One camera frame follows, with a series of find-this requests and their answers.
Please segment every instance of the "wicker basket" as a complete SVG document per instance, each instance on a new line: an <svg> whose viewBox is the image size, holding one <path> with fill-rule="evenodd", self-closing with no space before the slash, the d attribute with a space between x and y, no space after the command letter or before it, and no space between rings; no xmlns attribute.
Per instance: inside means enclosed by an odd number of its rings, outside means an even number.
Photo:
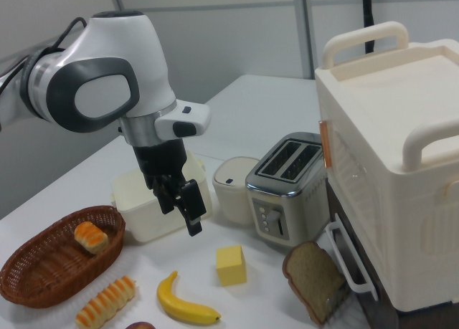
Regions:
<svg viewBox="0 0 459 329"><path fill-rule="evenodd" d="M78 224L91 221L109 238L100 254L74 238ZM125 222L112 206L76 211L26 242L0 272L0 294L27 307L50 307L72 297L114 263L123 248Z"/></svg>

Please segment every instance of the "butter cube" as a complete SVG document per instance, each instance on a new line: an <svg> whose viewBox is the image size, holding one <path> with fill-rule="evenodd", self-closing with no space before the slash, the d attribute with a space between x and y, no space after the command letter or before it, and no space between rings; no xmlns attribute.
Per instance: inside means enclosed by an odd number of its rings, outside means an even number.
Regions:
<svg viewBox="0 0 459 329"><path fill-rule="evenodd" d="M240 245L217 249L217 274L222 286L247 281L245 259Z"/></svg>

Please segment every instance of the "orange latch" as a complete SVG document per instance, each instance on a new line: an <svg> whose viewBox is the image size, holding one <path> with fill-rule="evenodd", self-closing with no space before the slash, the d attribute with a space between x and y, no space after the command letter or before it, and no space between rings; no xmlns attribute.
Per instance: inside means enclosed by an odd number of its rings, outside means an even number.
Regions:
<svg viewBox="0 0 459 329"><path fill-rule="evenodd" d="M325 163L325 168L331 168L330 142L328 140L327 122L326 121L319 121L318 124L319 124L319 128L321 130L323 162Z"/></svg>

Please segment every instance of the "toy banana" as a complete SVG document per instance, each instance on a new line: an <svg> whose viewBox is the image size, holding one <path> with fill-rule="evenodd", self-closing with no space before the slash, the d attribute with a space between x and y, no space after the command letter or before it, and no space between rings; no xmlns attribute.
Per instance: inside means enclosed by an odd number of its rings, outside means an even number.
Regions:
<svg viewBox="0 0 459 329"><path fill-rule="evenodd" d="M98 329L111 319L128 300L136 294L135 282L125 275L115 280L92 298L77 314L75 323L79 329Z"/></svg>
<svg viewBox="0 0 459 329"><path fill-rule="evenodd" d="M177 276L174 270L158 285L156 295L166 313L174 318L195 324L212 324L217 322L221 315L209 306L187 302L172 293L172 284Z"/></svg>

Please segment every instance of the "toy food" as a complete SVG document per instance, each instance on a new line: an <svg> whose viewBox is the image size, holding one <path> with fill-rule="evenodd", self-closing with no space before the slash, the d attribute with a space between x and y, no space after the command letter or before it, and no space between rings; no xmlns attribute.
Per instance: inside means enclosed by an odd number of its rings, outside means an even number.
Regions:
<svg viewBox="0 0 459 329"><path fill-rule="evenodd" d="M317 243L305 242L285 257L282 271L311 320L323 325L333 310L327 308L327 299L332 299L346 282L330 255Z"/></svg>
<svg viewBox="0 0 459 329"><path fill-rule="evenodd" d="M126 329L155 329L155 327L148 322L137 322L129 325Z"/></svg>
<svg viewBox="0 0 459 329"><path fill-rule="evenodd" d="M212 324L217 322L221 315L209 306L187 302L172 293L172 283L177 271L174 270L166 279L161 281L156 290L159 303L166 313L179 320L195 324Z"/></svg>
<svg viewBox="0 0 459 329"><path fill-rule="evenodd" d="M247 281L245 258L240 245L217 249L216 267L222 286L241 284Z"/></svg>
<svg viewBox="0 0 459 329"><path fill-rule="evenodd" d="M102 292L87 302L86 306L77 314L75 323L79 329L98 329L126 305L135 294L135 281L125 275L109 284Z"/></svg>
<svg viewBox="0 0 459 329"><path fill-rule="evenodd" d="M90 221L76 227L75 240L91 254L98 254L108 246L107 234Z"/></svg>

